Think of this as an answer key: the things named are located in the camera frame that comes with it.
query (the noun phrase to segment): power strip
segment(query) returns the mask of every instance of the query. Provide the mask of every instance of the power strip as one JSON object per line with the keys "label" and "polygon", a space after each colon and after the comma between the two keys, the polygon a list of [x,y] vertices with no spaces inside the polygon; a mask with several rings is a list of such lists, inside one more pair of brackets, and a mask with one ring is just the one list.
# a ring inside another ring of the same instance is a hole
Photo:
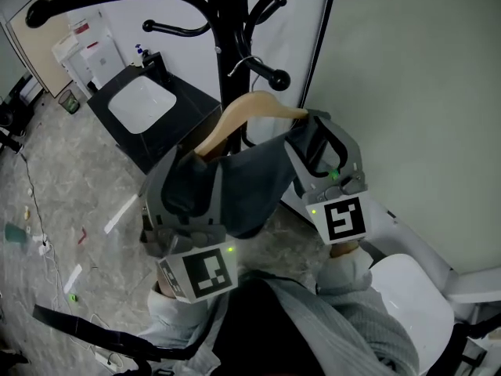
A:
{"label": "power strip", "polygon": [[102,363],[105,367],[107,367],[108,369],[110,369],[111,371],[113,372],[116,372],[118,371],[118,365],[116,365],[115,363],[111,362],[111,360],[108,360],[108,358],[105,358],[104,356],[102,356],[99,352],[96,351],[96,360],[99,362],[99,363]]}

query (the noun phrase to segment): white chair seat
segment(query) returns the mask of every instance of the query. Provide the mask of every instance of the white chair seat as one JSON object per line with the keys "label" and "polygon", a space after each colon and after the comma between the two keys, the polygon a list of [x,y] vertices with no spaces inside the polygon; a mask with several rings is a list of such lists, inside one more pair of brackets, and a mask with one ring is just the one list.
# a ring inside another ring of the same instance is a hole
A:
{"label": "white chair seat", "polygon": [[421,266],[410,256],[391,255],[371,269],[373,288],[386,309],[407,330],[428,371],[449,343],[454,312]]}

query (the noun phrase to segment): black faucet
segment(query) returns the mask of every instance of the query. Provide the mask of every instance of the black faucet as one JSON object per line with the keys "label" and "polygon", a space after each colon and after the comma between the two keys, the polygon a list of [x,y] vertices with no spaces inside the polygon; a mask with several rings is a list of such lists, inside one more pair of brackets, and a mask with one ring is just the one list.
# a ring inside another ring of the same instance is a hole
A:
{"label": "black faucet", "polygon": [[165,68],[162,55],[159,52],[143,57],[142,64],[144,69],[140,72],[141,75],[149,73],[150,71],[156,71],[162,84],[167,84],[171,80],[170,74],[167,68]]}

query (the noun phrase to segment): wooden hanger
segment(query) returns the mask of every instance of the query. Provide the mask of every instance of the wooden hanger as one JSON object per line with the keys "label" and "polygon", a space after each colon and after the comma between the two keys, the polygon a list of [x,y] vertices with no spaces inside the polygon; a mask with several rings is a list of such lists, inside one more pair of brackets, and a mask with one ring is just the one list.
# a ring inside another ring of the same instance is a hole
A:
{"label": "wooden hanger", "polygon": [[269,92],[249,92],[234,100],[226,108],[211,134],[195,148],[195,153],[201,157],[207,156],[251,117],[302,119],[307,116],[306,110],[286,107]]}

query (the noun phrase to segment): black coat rack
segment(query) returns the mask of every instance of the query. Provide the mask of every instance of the black coat rack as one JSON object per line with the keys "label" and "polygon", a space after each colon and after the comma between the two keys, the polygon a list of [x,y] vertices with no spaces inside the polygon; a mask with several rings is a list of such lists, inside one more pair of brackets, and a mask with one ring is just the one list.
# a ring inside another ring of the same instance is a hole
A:
{"label": "black coat rack", "polygon": [[[28,10],[28,27],[40,27],[52,16],[89,5],[118,0],[38,0]],[[142,29],[146,32],[163,32],[191,38],[212,30],[214,50],[218,57],[219,88],[224,110],[233,100],[249,92],[251,71],[266,80],[272,89],[283,91],[290,85],[290,76],[284,70],[274,70],[251,56],[251,40],[256,25],[265,22],[287,0],[259,0],[250,11],[248,0],[183,0],[197,8],[207,20],[198,29],[173,27],[154,20],[146,20]],[[240,151],[241,140],[247,140],[247,125],[236,130],[230,137],[226,150]]]}

